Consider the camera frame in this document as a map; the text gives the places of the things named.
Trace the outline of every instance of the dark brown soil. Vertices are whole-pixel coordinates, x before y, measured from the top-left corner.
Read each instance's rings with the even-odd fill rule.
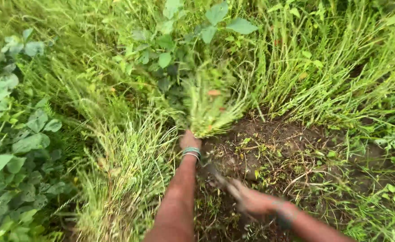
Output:
[[[223,136],[206,140],[203,163],[213,163],[226,177],[240,179],[249,187],[284,197],[299,206],[297,186],[306,187],[315,173],[325,175],[335,162],[324,158],[329,150],[340,149],[342,140],[326,135],[322,128],[307,129],[281,120],[262,122],[242,119]],[[251,223],[237,211],[234,199],[217,188],[205,170],[198,170],[196,195],[196,239],[199,241],[291,241],[275,221]]]

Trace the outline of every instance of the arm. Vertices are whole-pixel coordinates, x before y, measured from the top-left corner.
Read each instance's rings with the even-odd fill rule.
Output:
[[[243,208],[252,214],[276,213],[289,222],[291,229],[307,242],[352,242],[351,238],[308,215],[290,202],[251,190],[233,181],[239,190]]]
[[[201,141],[186,130],[180,146],[200,149]],[[182,242],[194,240],[194,186],[197,158],[184,155],[160,204],[153,228],[144,242]]]

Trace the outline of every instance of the green grass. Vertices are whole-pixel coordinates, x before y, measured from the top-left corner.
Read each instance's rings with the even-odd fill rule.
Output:
[[[215,3],[185,3],[189,12],[175,23],[173,39],[207,23],[205,11]],[[80,239],[142,238],[173,174],[179,130],[191,126],[201,137],[217,135],[251,108],[260,118],[341,130],[342,180],[353,183],[360,173],[370,184],[378,184],[377,175],[395,184],[394,149],[387,152],[390,168],[348,161],[368,143],[395,137],[395,3],[293,1],[268,12],[277,3],[232,0],[224,21],[242,17],[258,31],[239,35],[222,30],[223,23],[211,44],[196,39],[184,45],[189,59],[179,66],[192,78],[184,82],[184,102],[175,106],[151,73],[136,65],[128,75],[113,59],[125,56],[122,47],[141,44],[131,38],[133,30],[156,29],[164,2],[0,0],[0,45],[29,27],[35,39],[58,36],[46,57],[20,63],[23,90],[50,96],[54,112],[96,140],[87,147],[90,161],[74,166],[82,185],[75,220]],[[225,40],[230,36],[235,41]],[[213,89],[223,91],[217,100],[206,95]],[[332,216],[330,209],[349,214],[340,229],[360,241],[394,238],[395,203],[375,200],[383,187],[361,194],[342,183],[325,186],[318,203],[335,207],[323,217]],[[299,188],[298,194],[308,192]]]

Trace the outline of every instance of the hand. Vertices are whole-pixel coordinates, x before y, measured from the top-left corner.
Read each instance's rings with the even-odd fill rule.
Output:
[[[253,189],[249,189],[240,181],[233,179],[231,183],[239,191],[240,206],[242,209],[253,214],[266,214],[276,212],[287,203],[275,196],[267,195]]]
[[[187,147],[195,147],[200,150],[202,141],[197,139],[190,130],[186,130],[181,138],[181,141],[179,142],[179,146],[183,150]]]

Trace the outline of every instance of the bangle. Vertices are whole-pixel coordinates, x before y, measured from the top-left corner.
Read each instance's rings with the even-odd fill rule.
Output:
[[[193,153],[184,153],[184,154],[182,154],[181,158],[183,158],[185,155],[192,155],[192,156],[196,157],[196,159],[197,159],[197,161],[198,161],[198,162],[200,162],[200,159],[199,159],[199,157],[198,157],[198,156],[196,156],[196,155],[195,155],[195,154],[193,154]]]
[[[186,147],[185,149],[184,149],[184,151],[182,152],[182,154],[184,155],[184,154],[186,154],[187,152],[190,152],[190,151],[193,151],[193,152],[196,152],[197,153],[197,155],[198,155],[198,158],[200,159],[200,152],[199,152],[199,149],[198,148],[195,148],[195,147]]]

